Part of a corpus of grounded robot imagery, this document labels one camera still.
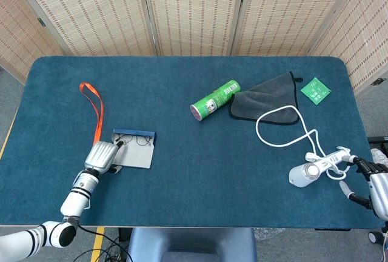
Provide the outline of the blue glasses case grey lining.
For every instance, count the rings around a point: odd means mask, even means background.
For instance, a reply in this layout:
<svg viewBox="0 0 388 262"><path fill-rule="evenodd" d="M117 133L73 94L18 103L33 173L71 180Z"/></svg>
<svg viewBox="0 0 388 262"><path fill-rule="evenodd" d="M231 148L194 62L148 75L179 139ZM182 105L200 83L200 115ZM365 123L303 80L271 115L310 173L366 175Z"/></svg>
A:
<svg viewBox="0 0 388 262"><path fill-rule="evenodd" d="M139 146L132 141L124 144L116 154L113 164L123 167L136 167L141 169L150 169L152 165L153 152L156 143L156 132L146 130L113 129L112 141L114 144L118 135L141 135L152 136L150 146Z"/></svg>

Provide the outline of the green cylindrical snack can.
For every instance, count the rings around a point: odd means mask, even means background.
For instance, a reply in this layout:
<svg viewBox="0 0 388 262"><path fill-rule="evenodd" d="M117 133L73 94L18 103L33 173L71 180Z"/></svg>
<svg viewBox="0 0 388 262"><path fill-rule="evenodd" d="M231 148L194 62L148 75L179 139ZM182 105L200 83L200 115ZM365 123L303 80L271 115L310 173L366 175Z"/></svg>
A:
<svg viewBox="0 0 388 262"><path fill-rule="evenodd" d="M214 90L211 94L203 97L199 101L190 105L190 111L197 121L218 110L228 103L232 96L241 91L240 85L235 80L230 80L221 87Z"/></svg>

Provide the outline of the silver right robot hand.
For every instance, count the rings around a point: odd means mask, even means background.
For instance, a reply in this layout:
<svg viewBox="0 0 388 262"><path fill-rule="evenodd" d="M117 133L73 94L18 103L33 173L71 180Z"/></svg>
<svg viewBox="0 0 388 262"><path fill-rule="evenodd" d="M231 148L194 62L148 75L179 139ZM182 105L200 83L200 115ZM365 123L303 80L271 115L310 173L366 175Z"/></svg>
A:
<svg viewBox="0 0 388 262"><path fill-rule="evenodd" d="M357 172L365 177L368 188L369 198L363 198L351 191L344 181L339 182L339 186L346 198L357 203L366 209L373 210L374 214L388 222L388 167L355 155L343 156L342 160L357 166Z"/></svg>

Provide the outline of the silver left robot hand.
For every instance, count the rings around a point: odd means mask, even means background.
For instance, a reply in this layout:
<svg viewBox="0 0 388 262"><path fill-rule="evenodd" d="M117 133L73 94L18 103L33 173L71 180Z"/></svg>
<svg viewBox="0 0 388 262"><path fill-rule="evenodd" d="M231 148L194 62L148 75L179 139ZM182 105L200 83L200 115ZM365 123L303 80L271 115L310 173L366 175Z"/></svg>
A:
<svg viewBox="0 0 388 262"><path fill-rule="evenodd" d="M116 144L97 141L85 161L85 168L95 170L99 174L107 172L118 173L122 166L117 165L112 167L113 160L118 150L124 145L124 141L119 141Z"/></svg>

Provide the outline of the woven bamboo folding screen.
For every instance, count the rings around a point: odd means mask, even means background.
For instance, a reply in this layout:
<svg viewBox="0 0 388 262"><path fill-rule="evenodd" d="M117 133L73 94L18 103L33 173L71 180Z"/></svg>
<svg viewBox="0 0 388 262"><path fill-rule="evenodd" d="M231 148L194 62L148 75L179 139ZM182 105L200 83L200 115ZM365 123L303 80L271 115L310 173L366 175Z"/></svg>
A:
<svg viewBox="0 0 388 262"><path fill-rule="evenodd" d="M72 56L334 56L388 80L388 0L0 0L0 64Z"/></svg>

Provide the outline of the black table leg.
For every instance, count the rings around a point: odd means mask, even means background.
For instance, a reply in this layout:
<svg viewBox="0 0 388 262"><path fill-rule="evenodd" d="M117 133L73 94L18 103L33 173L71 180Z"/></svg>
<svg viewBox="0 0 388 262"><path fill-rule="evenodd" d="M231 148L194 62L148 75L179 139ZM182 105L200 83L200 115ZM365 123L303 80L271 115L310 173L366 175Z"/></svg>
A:
<svg viewBox="0 0 388 262"><path fill-rule="evenodd" d="M123 243L126 241L130 241L132 230L133 229L130 227L119 227L118 228L119 242Z"/></svg>

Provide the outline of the blue table cover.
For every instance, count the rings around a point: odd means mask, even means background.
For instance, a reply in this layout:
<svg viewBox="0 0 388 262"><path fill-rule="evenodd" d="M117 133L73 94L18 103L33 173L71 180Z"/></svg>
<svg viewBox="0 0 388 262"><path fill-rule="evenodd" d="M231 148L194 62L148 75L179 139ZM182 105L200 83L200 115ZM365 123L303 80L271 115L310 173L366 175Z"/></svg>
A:
<svg viewBox="0 0 388 262"><path fill-rule="evenodd" d="M113 129L156 132L150 169L105 174L83 226L285 227L368 229L381 221L322 175L289 183L308 140L290 126L234 119L227 107L197 121L189 107L234 79L249 89L285 72L331 93L314 105L297 92L305 126L326 153L337 147L370 158L347 69L334 57L70 57L37 59L0 159L0 226L59 221L93 144L96 115L79 85L104 102L102 140Z"/></svg>

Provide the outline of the white caster wheel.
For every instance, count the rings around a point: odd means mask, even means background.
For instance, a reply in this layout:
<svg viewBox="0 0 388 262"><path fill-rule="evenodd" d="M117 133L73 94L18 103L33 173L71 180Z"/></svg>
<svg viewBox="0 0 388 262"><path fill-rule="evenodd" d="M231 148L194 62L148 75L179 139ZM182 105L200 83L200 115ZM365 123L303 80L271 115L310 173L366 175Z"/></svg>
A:
<svg viewBox="0 0 388 262"><path fill-rule="evenodd" d="M368 239L373 244L382 245L384 242L384 235L382 232L372 231L368 233Z"/></svg>

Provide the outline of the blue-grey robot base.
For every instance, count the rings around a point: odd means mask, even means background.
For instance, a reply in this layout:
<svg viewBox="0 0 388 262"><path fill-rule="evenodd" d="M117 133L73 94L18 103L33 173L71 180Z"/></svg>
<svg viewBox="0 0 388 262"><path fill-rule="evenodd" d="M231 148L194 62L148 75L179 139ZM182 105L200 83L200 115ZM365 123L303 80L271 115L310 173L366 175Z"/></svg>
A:
<svg viewBox="0 0 388 262"><path fill-rule="evenodd" d="M126 262L256 262L254 231L229 228L133 229Z"/></svg>

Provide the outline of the grey cloth with black trim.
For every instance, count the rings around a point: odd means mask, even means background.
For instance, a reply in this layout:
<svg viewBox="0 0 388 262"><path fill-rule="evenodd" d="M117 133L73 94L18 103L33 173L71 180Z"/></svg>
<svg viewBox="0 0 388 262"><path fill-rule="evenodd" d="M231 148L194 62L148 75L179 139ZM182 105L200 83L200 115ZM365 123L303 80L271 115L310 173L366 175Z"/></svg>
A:
<svg viewBox="0 0 388 262"><path fill-rule="evenodd" d="M298 107L296 85L300 82L303 82L302 77L286 72L236 93L230 100L229 115L235 119L256 121L261 115L283 107L282 110L266 115L261 121L277 125L296 124L299 116L291 106Z"/></svg>

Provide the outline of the green foil packet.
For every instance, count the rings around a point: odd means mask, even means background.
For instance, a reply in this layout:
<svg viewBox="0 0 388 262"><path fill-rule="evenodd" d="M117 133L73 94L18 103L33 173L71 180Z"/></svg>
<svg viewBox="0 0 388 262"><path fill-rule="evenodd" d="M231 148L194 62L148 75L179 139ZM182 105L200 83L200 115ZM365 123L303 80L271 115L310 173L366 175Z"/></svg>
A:
<svg viewBox="0 0 388 262"><path fill-rule="evenodd" d="M301 93L317 106L331 93L331 90L318 78L314 77L301 89Z"/></svg>

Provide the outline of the thin dark-framed eyeglasses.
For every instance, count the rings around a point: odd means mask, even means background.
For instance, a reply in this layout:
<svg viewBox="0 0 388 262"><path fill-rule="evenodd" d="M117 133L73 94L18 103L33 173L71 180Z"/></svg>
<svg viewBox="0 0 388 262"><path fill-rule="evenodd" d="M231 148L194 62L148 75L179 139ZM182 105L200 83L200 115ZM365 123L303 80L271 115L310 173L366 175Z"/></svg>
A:
<svg viewBox="0 0 388 262"><path fill-rule="evenodd" d="M118 135L117 139L115 139L115 143L123 142L124 144L128 144L132 141L139 146L150 146L152 143L152 136L141 136L141 135Z"/></svg>

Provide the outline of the black stand base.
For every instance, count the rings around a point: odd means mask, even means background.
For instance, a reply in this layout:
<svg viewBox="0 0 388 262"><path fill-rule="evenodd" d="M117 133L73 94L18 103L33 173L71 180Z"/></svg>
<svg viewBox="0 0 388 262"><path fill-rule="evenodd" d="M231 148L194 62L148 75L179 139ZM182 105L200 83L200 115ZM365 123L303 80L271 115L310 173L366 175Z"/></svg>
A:
<svg viewBox="0 0 388 262"><path fill-rule="evenodd" d="M388 156L388 136L376 136L367 138L371 149L378 149Z"/></svg>

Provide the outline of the white hair dryer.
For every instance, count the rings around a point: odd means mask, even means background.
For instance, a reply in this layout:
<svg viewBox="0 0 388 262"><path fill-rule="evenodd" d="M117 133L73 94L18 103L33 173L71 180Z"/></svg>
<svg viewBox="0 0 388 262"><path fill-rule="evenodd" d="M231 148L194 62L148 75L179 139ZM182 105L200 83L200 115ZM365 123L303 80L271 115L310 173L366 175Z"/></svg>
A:
<svg viewBox="0 0 388 262"><path fill-rule="evenodd" d="M312 152L305 155L306 163L295 166L289 171L289 182L296 187L306 187L326 174L331 180L341 181L347 176L349 167L344 170L338 164L350 157L350 149L337 147L337 151L320 157Z"/></svg>

